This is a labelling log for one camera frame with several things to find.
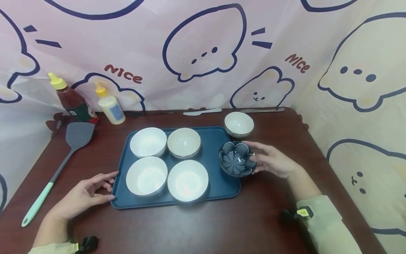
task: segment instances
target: white bottle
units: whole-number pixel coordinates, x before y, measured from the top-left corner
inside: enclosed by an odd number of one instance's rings
[[[100,97],[97,102],[109,121],[112,124],[122,124],[125,121],[125,115],[120,108],[117,99],[114,96],[108,94],[107,90],[96,83],[96,93]]]

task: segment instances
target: light green sleeve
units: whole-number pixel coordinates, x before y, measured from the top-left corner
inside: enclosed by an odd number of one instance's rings
[[[362,254],[342,217],[327,196],[318,196],[297,203],[309,206],[314,216],[304,220],[318,254]]]
[[[78,250],[78,243],[52,243],[32,248],[28,254],[75,254]]]

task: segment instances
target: gray silicone spatula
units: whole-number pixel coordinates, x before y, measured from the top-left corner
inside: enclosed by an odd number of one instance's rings
[[[38,210],[41,208],[42,203],[44,203],[45,198],[48,196],[48,193],[51,191],[52,186],[54,185],[65,164],[68,162],[74,152],[89,143],[94,129],[95,125],[91,123],[75,122],[68,124],[65,140],[66,143],[68,143],[68,145],[71,147],[71,151],[66,156],[65,160],[63,160],[62,164],[59,166],[58,170],[55,172],[54,176],[41,192],[37,200],[35,200],[34,204],[32,204],[31,208],[28,210],[23,222],[21,223],[21,227],[27,226],[33,220]]]

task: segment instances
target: mint green handle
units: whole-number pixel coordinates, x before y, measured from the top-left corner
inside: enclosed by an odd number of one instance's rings
[[[38,210],[41,208],[42,203],[44,203],[44,200],[48,196],[48,193],[51,191],[53,185],[54,185],[53,182],[49,182],[47,186],[45,186],[44,190],[41,192],[37,200],[35,200],[31,208],[25,215],[23,222],[21,223],[21,227],[26,227],[33,220]]]

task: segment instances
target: person's left hand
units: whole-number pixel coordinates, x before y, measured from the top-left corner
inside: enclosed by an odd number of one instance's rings
[[[114,195],[95,193],[100,188],[112,191],[111,184],[119,172],[98,174],[87,180],[80,181],[70,192],[61,199],[50,211],[52,215],[62,219],[72,219],[86,211],[91,206],[107,203],[115,199]]]

